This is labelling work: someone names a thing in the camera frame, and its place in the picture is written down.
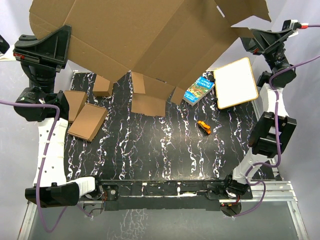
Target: blue book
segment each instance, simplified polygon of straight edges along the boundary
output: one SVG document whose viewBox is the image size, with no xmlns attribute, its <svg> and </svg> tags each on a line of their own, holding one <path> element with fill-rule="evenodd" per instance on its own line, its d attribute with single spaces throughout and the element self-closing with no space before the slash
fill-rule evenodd
<svg viewBox="0 0 320 240">
<path fill-rule="evenodd" d="M 205 77 L 201 76 L 192 84 L 185 92 L 183 99 L 190 105 L 194 106 L 200 101 L 207 93 L 209 93 L 215 84 Z"/>
</svg>

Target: whiteboard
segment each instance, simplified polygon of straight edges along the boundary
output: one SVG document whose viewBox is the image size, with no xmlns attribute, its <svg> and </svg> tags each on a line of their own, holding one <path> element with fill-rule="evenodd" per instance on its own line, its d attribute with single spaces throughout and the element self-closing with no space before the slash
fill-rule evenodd
<svg viewBox="0 0 320 240">
<path fill-rule="evenodd" d="M 214 72 L 219 109 L 258 98 L 258 90 L 248 57 L 217 68 Z"/>
</svg>

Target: black marble table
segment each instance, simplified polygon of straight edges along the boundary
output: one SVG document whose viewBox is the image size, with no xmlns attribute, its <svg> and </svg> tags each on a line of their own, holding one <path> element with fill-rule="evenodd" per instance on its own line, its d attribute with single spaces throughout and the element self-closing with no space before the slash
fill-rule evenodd
<svg viewBox="0 0 320 240">
<path fill-rule="evenodd" d="M 195 106 L 168 101 L 165 117 L 145 116 L 131 112 L 129 72 L 114 84 L 110 97 L 93 96 L 95 79 L 94 73 L 75 73 L 71 90 L 86 92 L 87 102 L 105 107 L 108 115 L 92 142 L 66 136 L 67 180 L 84 175 L 104 180 L 224 179 L 248 150 L 257 122 L 251 102 L 219 110 L 211 92 Z M 211 126 L 211 135 L 198 127 L 199 120 Z M 273 180 L 274 175 L 261 168 L 254 178 Z"/>
</svg>

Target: red light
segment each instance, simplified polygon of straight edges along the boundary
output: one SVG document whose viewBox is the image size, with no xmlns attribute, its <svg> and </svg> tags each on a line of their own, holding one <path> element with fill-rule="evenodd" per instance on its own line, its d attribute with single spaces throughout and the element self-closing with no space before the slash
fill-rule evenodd
<svg viewBox="0 0 320 240">
<path fill-rule="evenodd" d="M 25 56 L 24 55 L 21 55 L 21 54 L 19 54 L 19 53 L 13 53 L 13 56 L 14 57 L 20 57 L 20 59 L 25 59 Z"/>
</svg>

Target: purple cable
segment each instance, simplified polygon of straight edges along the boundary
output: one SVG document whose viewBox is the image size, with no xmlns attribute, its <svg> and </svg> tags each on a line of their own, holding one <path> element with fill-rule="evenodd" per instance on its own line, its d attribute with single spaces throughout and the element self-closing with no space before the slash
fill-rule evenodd
<svg viewBox="0 0 320 240">
<path fill-rule="evenodd" d="M 320 27 L 320 25 L 311 25 L 312 27 Z M 305 64 L 308 64 L 314 60 L 317 60 L 318 58 L 320 58 L 320 55 L 319 56 L 316 56 L 308 61 L 304 61 L 304 62 L 301 62 L 299 64 L 296 64 L 296 65 L 293 65 L 293 66 L 290 66 L 286 69 L 283 69 L 279 72 L 277 72 L 276 74 L 272 75 L 269 79 L 269 85 L 271 87 L 271 89 L 274 91 L 275 93 L 275 96 L 276 96 L 276 102 L 275 102 L 275 110 L 274 110 L 274 126 L 275 126 L 275 141 L 276 141 L 276 150 L 277 150 L 277 156 L 278 156 L 278 160 L 276 162 L 275 165 L 271 165 L 271 164 L 268 164 L 268 163 L 265 163 L 265 162 L 256 162 L 254 163 L 249 169 L 248 171 L 246 171 L 245 173 L 245 176 L 247 177 L 250 173 L 250 171 L 253 169 L 253 166 L 257 166 L 257 165 L 264 165 L 264 166 L 267 166 L 267 167 L 270 167 L 270 168 L 277 168 L 280 163 L 281 163 L 281 146 L 280 146 L 280 134 L 279 134 L 279 122 L 278 122 L 278 108 L 279 108 L 279 98 L 280 98 L 280 95 L 279 95 L 279 92 L 277 91 L 277 89 L 272 85 L 272 80 L 279 76 L 280 74 L 283 74 L 291 69 L 295 69 L 297 67 L 300 67 L 302 65 L 305 65 Z M 261 196 L 261 199 L 260 201 L 258 202 L 258 204 L 256 206 L 254 206 L 253 208 L 247 210 L 247 211 L 244 211 L 244 212 L 241 212 L 237 215 L 234 215 L 234 217 L 240 217 L 242 215 L 245 215 L 245 214 L 249 214 L 251 212 L 253 212 L 254 210 L 256 210 L 262 203 L 262 201 L 264 200 L 265 198 L 265 195 L 266 195 L 266 190 L 267 190 L 267 187 L 266 187 L 266 184 L 264 181 L 257 181 L 255 183 L 251 183 L 248 181 L 248 179 L 245 180 L 246 183 L 249 185 L 249 186 L 256 186 L 258 184 L 263 184 L 263 194 Z"/>
<path fill-rule="evenodd" d="M 55 109 L 56 110 L 54 121 L 53 121 L 53 124 L 51 126 L 48 138 L 47 138 L 48 142 L 45 144 L 44 151 L 43 151 L 43 155 L 46 156 L 48 148 L 49 148 L 49 143 L 50 143 L 51 136 L 52 136 L 52 134 L 54 132 L 55 126 L 56 126 L 57 121 L 59 119 L 59 115 L 60 115 L 59 107 L 57 107 L 55 105 L 51 105 L 51 104 L 16 103 L 16 102 L 4 101 L 4 100 L 1 100 L 1 99 L 0 99 L 0 104 L 13 106 L 13 107 L 21 107 L 21 108 L 50 108 L 50 109 Z M 38 213 L 39 213 L 39 217 L 40 217 L 40 220 L 42 222 L 44 230 L 47 233 L 52 233 L 56 229 L 56 227 L 57 227 L 62 215 L 65 213 L 67 207 L 65 206 L 63 208 L 63 210 L 61 211 L 61 213 L 60 213 L 60 215 L 59 215 L 59 217 L 58 217 L 58 219 L 56 221 L 56 223 L 54 224 L 54 226 L 51 229 L 49 229 L 47 227 L 47 224 L 46 224 L 43 212 L 42 212 L 42 208 L 41 208 L 41 205 L 40 205 L 40 182 L 41 182 L 41 176 L 42 176 L 42 172 L 43 172 L 44 165 L 45 165 L 45 160 L 46 160 L 46 157 L 43 157 L 42 161 L 41 161 L 41 164 L 40 164 L 39 174 L 38 174 L 38 178 L 37 178 L 37 181 L 36 181 L 36 187 L 35 187 L 35 201 L 36 201 L 36 207 L 37 207 L 37 210 L 38 210 Z M 80 208 L 86 215 L 91 217 L 91 215 L 89 213 L 87 213 L 85 210 L 83 210 L 82 207 L 78 206 L 78 208 Z"/>
</svg>

